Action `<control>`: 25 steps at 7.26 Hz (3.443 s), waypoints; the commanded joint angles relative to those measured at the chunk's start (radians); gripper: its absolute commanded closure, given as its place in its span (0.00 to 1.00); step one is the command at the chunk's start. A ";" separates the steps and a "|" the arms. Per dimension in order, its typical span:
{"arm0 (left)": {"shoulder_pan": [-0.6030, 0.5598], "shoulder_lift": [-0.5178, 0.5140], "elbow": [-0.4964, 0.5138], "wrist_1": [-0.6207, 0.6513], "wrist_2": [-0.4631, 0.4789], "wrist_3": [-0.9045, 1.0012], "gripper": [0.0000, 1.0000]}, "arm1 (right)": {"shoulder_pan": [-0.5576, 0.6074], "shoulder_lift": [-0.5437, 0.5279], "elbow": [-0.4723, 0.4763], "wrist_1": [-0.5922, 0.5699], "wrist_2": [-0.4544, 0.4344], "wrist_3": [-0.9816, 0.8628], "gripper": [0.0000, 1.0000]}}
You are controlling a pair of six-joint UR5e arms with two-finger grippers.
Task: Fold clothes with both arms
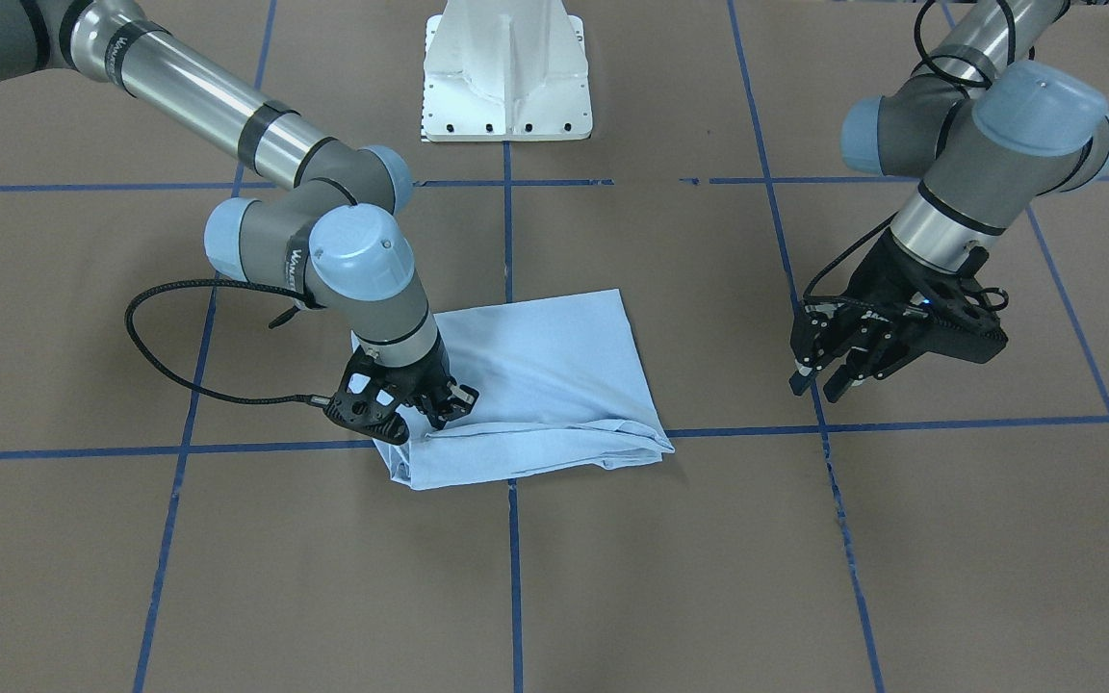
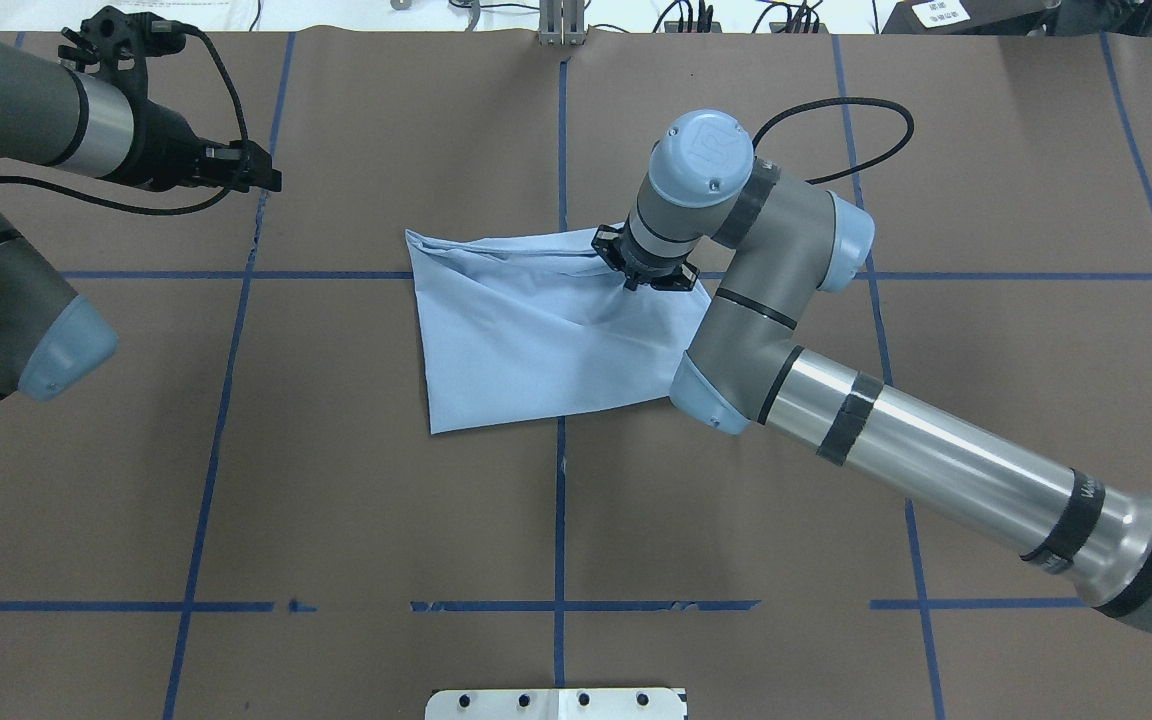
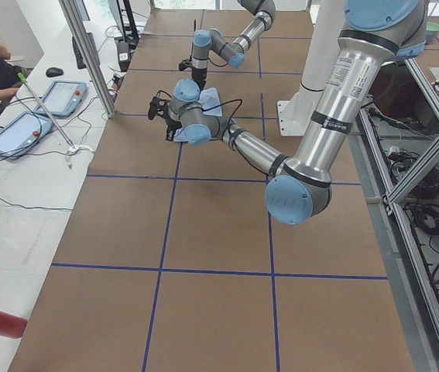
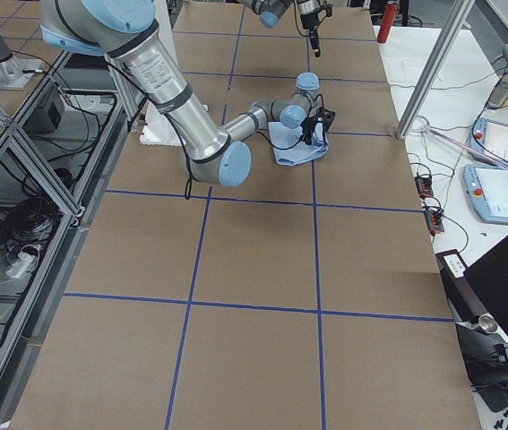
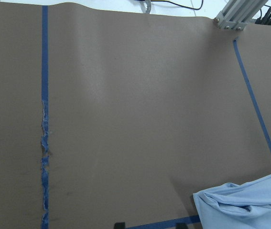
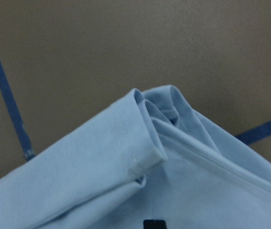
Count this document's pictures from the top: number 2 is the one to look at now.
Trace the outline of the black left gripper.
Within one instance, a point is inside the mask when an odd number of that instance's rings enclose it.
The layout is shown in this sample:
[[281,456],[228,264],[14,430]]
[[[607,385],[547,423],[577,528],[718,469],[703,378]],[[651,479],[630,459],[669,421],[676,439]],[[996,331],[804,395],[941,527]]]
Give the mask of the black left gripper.
[[[126,184],[147,191],[211,187],[247,194],[282,192],[283,174],[253,141],[210,143],[177,111],[152,101],[132,105],[134,142],[126,159]],[[198,164],[204,159],[204,179]]]

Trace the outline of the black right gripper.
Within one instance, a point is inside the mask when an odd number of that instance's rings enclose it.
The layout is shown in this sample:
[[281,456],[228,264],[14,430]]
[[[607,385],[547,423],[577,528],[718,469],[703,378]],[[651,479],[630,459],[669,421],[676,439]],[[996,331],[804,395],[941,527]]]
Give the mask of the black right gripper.
[[639,286],[658,291],[691,291],[692,240],[672,240],[647,225],[599,225],[591,238],[596,255],[626,275],[626,290]]

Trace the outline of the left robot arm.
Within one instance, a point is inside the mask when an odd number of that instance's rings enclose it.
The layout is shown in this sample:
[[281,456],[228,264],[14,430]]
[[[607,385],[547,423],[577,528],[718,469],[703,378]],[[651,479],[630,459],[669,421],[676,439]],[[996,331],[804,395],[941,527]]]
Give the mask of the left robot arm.
[[[233,194],[278,192],[236,82],[205,31],[105,6],[65,28],[55,60],[0,41],[0,187],[136,217],[185,217]],[[237,137],[211,141],[147,91],[147,60],[204,45]],[[116,332],[0,209],[0,402],[50,401],[116,351]]]

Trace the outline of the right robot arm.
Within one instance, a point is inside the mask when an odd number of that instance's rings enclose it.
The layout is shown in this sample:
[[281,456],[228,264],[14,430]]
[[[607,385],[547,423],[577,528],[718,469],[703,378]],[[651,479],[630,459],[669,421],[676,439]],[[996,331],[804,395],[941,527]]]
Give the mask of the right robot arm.
[[650,146],[626,220],[594,233],[627,290],[692,290],[695,247],[730,251],[668,376],[672,404],[719,432],[799,442],[1152,634],[1152,491],[1102,483],[810,341],[810,306],[859,276],[876,223],[826,182],[761,156],[760,141],[726,111],[685,111]]

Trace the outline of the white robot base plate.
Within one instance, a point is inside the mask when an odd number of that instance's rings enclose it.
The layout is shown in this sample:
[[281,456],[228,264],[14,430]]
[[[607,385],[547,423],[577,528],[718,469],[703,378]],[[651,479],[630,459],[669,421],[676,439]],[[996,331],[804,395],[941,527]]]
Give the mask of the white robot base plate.
[[425,719],[687,719],[685,692],[668,687],[448,689]]

